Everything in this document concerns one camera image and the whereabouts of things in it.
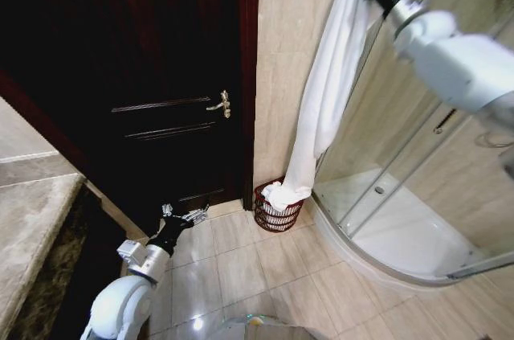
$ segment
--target shower enclosure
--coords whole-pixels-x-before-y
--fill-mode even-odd
[[[514,0],[433,7],[514,49]],[[397,60],[387,26],[373,31],[318,166],[316,202],[342,240],[407,281],[445,284],[514,263],[514,181],[498,159],[514,138],[441,103]]]

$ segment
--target towel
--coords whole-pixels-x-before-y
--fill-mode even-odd
[[[364,48],[381,9],[369,0],[334,0],[304,89],[284,182],[263,189],[278,211],[311,195],[316,160],[336,136]]]

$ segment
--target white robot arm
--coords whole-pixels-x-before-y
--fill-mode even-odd
[[[375,0],[394,29],[400,57],[439,98],[514,135],[514,53],[486,35],[460,33],[453,14],[426,0]]]
[[[165,226],[146,246],[126,240],[118,253],[131,276],[109,284],[93,301],[89,323],[80,340],[136,340],[152,312],[153,298],[180,234],[207,218],[209,205],[188,215],[175,216],[164,205]]]

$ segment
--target door panel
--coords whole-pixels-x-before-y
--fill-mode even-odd
[[[237,0],[2,1],[0,67],[141,228],[241,197]]]

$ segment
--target door handle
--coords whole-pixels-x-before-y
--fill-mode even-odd
[[[228,92],[224,89],[221,92],[222,101],[212,107],[207,107],[207,111],[215,111],[217,109],[223,109],[223,116],[228,119],[230,117],[230,101],[228,101]]]

